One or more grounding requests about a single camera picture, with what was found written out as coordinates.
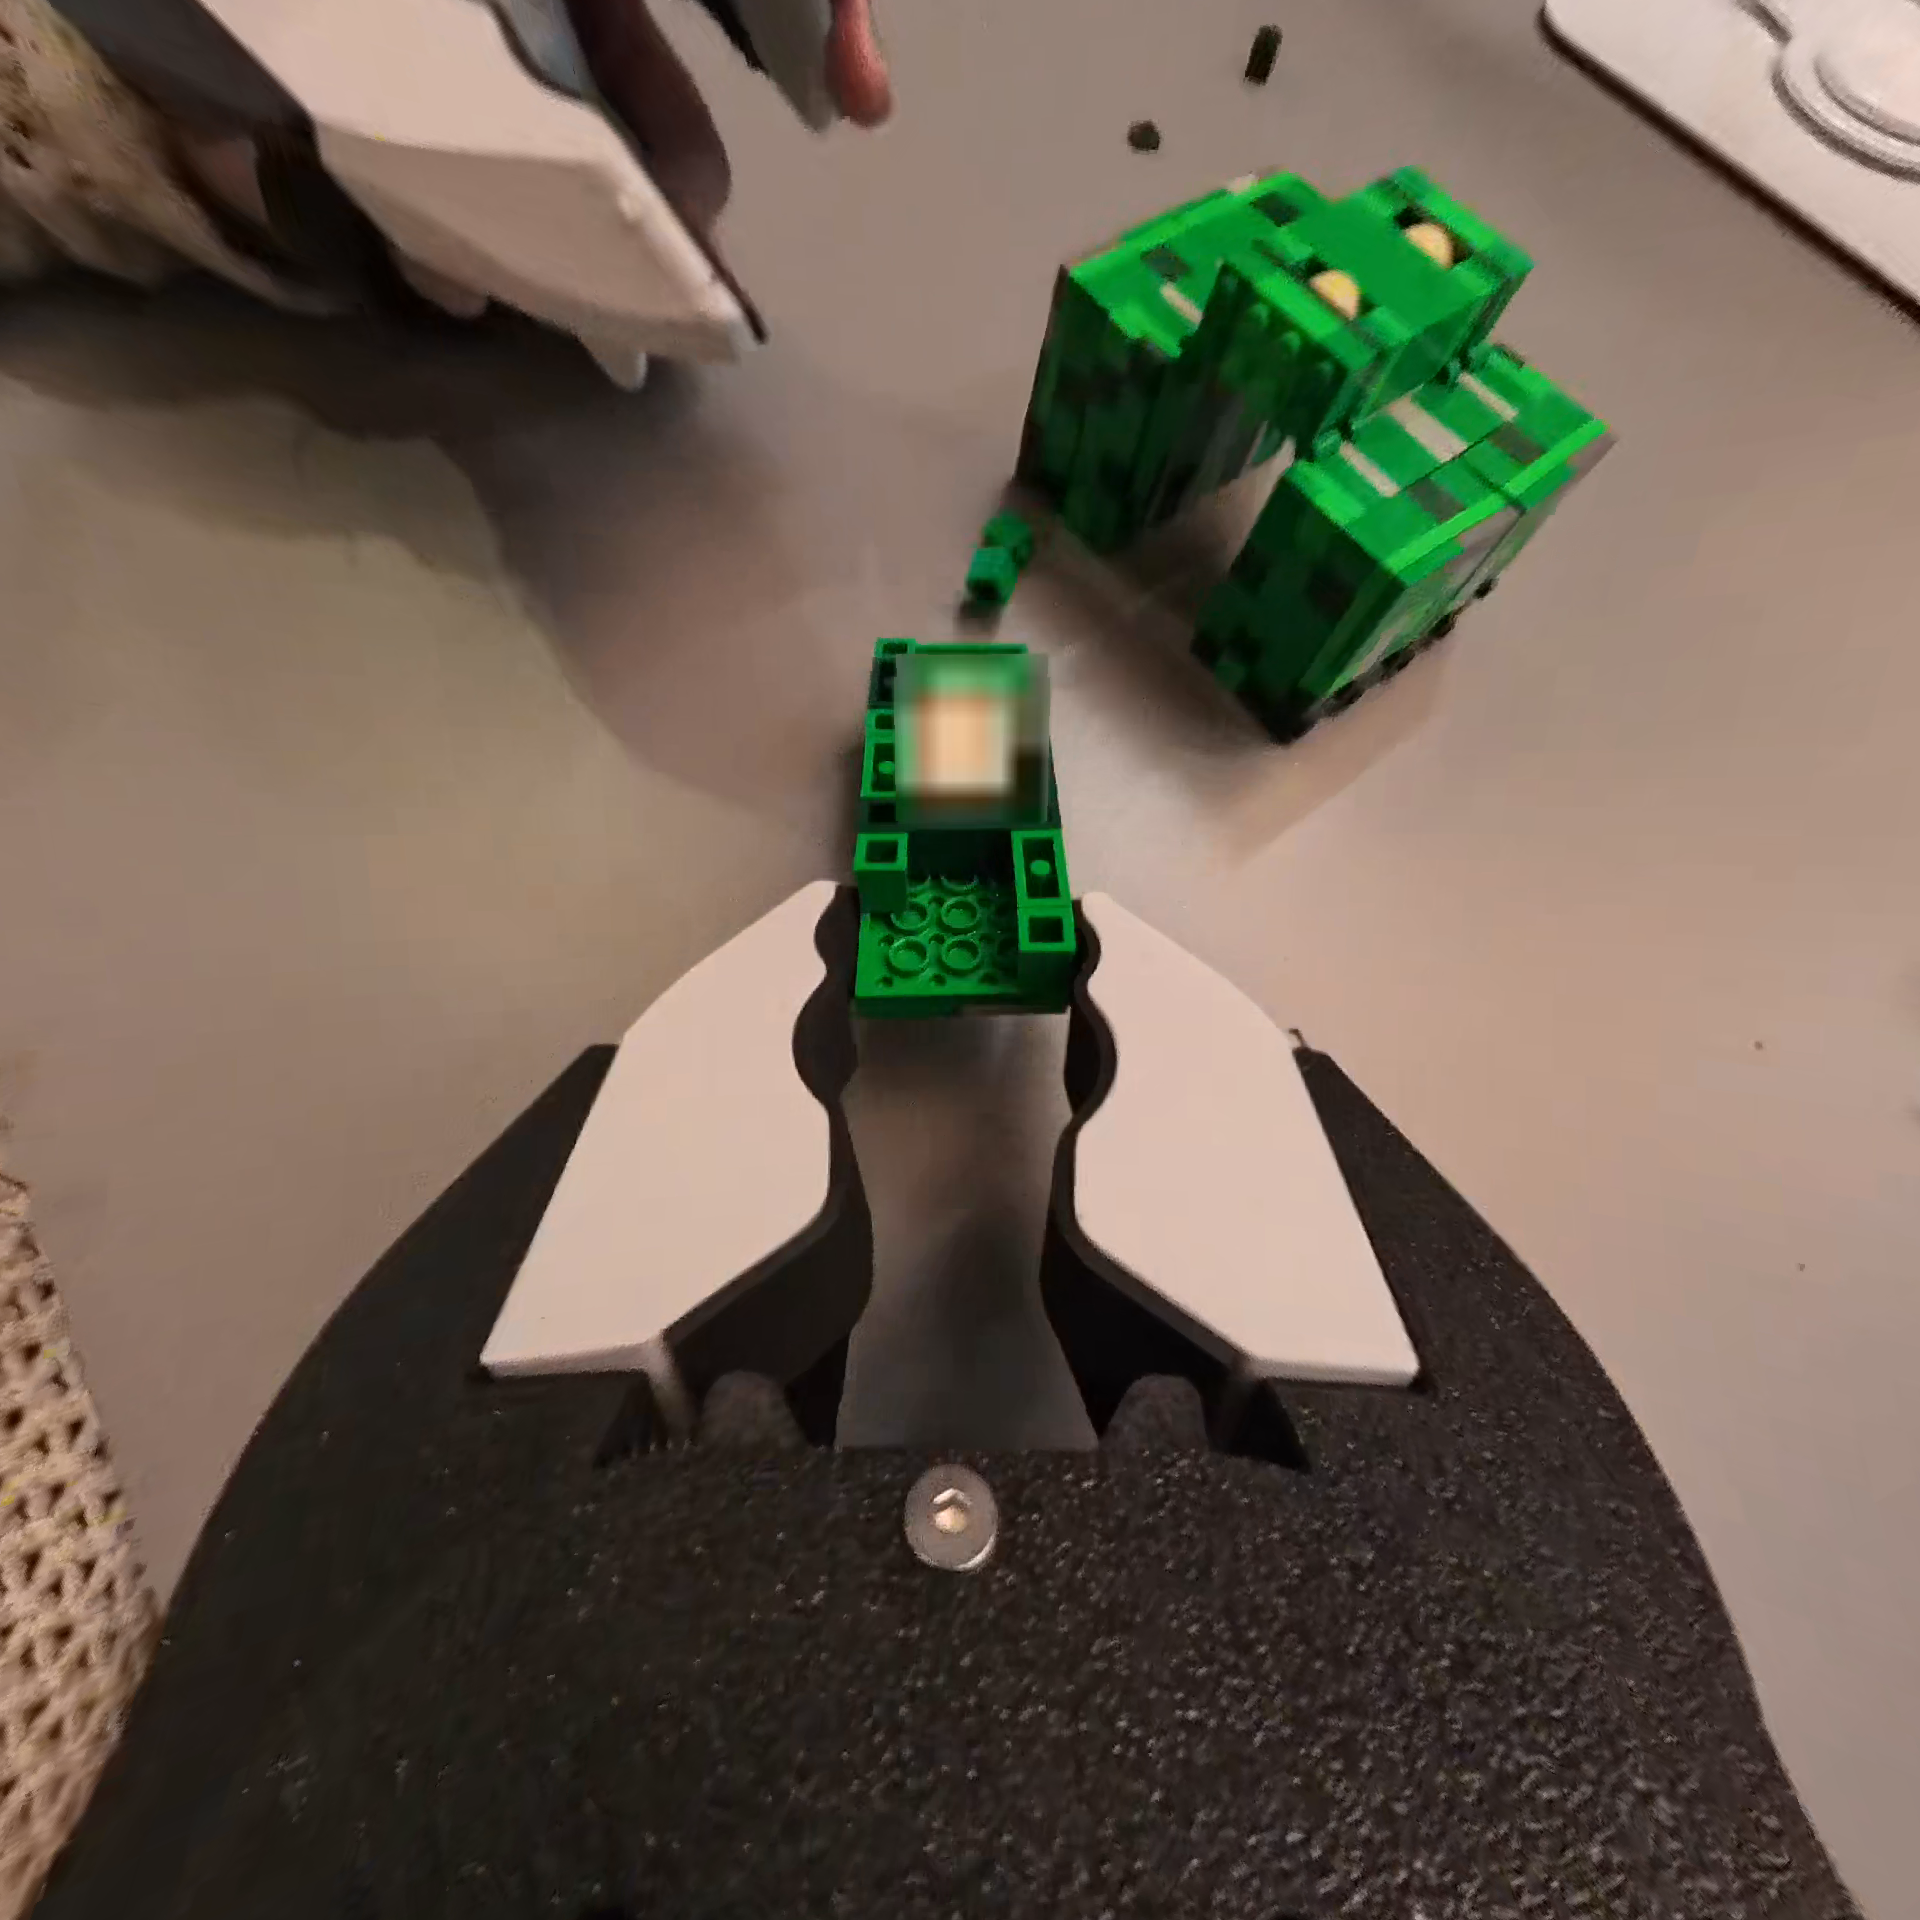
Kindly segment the white moulded tray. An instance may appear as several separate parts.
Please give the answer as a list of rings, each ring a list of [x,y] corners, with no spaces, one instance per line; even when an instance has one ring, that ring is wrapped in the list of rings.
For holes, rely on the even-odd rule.
[[[1546,0],[1540,29],[1899,307],[1920,307],[1911,0]]]

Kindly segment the person's left hand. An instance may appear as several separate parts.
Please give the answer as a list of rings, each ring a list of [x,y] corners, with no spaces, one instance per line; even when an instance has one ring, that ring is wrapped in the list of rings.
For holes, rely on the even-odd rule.
[[[572,0],[564,7],[593,81],[638,135],[660,196],[690,227],[711,233],[728,203],[733,174],[692,72],[643,0]],[[893,86],[876,38],[876,7],[869,0],[831,6],[823,76],[839,118],[855,126],[880,126],[892,118]]]

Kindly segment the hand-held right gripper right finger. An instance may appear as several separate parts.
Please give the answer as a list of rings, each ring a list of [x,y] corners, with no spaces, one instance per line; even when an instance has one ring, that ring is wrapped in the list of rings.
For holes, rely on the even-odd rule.
[[[1308,1096],[1244,988],[1080,893],[1053,1337],[1094,1426],[1175,1379],[1204,1426],[1288,1426],[1280,1389],[1415,1389],[1422,1358]]]

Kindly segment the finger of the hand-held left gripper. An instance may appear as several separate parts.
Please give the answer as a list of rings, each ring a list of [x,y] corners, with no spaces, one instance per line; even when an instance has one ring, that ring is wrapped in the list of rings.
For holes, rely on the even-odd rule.
[[[279,81],[326,178],[406,267],[572,333],[621,382],[643,359],[764,347],[747,290],[600,106],[560,6],[215,0]]]

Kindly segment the person's left forearm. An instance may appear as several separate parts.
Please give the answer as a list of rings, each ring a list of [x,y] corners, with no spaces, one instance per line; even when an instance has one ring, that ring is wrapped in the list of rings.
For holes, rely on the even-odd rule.
[[[93,267],[165,282],[220,265],[170,135],[106,58],[36,0],[0,7],[0,277]]]

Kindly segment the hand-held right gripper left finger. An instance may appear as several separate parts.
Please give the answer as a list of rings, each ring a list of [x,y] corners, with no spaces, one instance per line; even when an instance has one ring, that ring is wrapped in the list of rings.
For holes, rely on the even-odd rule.
[[[487,1379],[643,1374],[692,1426],[733,1374],[837,1426],[876,1223],[845,1090],[860,887],[814,878],[613,1047],[486,1339]]]

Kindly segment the cream knit sweater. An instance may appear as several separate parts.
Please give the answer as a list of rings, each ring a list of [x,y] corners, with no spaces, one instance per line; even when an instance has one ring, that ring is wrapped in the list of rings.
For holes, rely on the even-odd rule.
[[[129,1489],[36,1243],[0,1180],[0,1786],[7,1845],[77,1826],[154,1656]]]

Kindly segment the green lego baseplate assembly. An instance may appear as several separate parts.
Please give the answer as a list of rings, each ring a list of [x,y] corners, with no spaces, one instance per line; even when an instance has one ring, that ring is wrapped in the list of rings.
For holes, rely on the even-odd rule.
[[[864,1017],[1067,1007],[1080,942],[1042,650],[876,641],[855,887]]]

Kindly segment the green lego creeper figure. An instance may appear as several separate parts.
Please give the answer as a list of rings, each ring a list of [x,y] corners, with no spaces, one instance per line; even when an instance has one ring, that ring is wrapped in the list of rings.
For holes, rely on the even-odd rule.
[[[1189,650],[1291,745],[1442,641],[1609,450],[1498,338],[1530,267],[1415,166],[1214,187],[1057,267],[1018,485],[1123,558],[1280,462]]]

